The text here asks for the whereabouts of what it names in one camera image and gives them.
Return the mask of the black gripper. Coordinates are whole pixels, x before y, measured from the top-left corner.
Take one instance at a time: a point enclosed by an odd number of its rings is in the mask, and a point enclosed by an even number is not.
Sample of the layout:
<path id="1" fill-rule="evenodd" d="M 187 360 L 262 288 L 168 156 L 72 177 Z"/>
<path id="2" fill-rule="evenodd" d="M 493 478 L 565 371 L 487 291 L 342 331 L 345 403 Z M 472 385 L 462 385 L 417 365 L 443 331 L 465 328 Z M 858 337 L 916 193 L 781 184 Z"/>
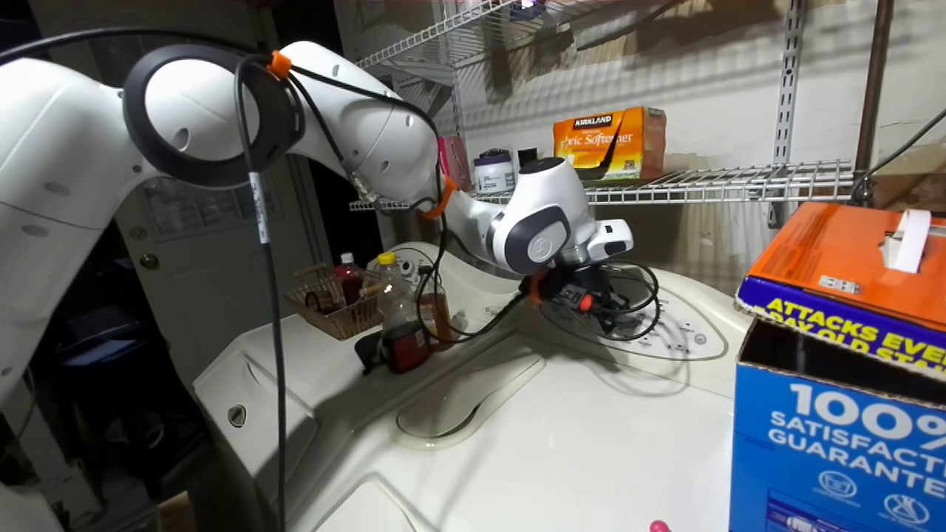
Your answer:
<path id="1" fill-rule="evenodd" d="M 556 301 L 570 311 L 595 311 L 613 301 L 613 285 L 599 264 L 549 267 L 525 282 L 525 297 Z"/>

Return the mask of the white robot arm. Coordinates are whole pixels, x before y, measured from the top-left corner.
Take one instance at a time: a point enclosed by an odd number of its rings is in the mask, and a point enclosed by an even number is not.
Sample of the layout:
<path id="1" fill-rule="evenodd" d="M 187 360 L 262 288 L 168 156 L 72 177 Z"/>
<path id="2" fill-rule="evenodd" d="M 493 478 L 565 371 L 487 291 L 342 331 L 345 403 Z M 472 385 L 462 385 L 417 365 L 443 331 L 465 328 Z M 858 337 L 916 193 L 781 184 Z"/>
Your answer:
<path id="1" fill-rule="evenodd" d="M 417 207 L 481 264 L 531 275 L 633 248 L 590 214 L 567 161 L 528 162 L 502 205 L 448 184 L 431 119 L 339 53 L 165 45 L 109 87 L 8 51 L 0 62 L 0 394 L 30 366 L 46 322 L 123 199 L 156 177 L 242 187 L 281 156 L 314 161 L 360 195 Z"/>

